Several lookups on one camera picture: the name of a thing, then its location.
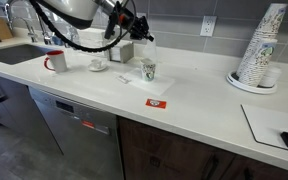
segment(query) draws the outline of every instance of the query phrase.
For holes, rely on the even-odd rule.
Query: electrical outlet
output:
[[[142,17],[142,16],[145,16],[146,19],[147,19],[146,13],[138,12],[138,13],[136,13],[136,16],[139,17],[139,18]]]
[[[204,16],[200,34],[201,36],[208,36],[208,37],[213,36],[216,19],[217,16]]]

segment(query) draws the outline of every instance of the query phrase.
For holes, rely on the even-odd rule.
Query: dishwasher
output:
[[[122,180],[116,115],[29,88],[64,159],[89,179]]]

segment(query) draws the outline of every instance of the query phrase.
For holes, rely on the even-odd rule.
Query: red sticker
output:
[[[82,124],[86,127],[94,129],[94,124],[88,121],[82,121]]]
[[[154,99],[147,99],[146,106],[156,107],[156,108],[166,108],[166,101],[159,101]]]

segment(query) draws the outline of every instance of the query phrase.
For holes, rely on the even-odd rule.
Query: gray floor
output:
[[[61,155],[0,127],[0,180],[90,179],[82,174]]]

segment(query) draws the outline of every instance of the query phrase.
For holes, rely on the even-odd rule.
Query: red mug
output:
[[[64,52],[61,50],[50,51],[46,53],[48,56],[44,61],[44,67],[48,70],[55,71],[57,73],[67,71],[67,66],[65,62]],[[54,69],[48,67],[48,61],[51,61],[51,64]]]

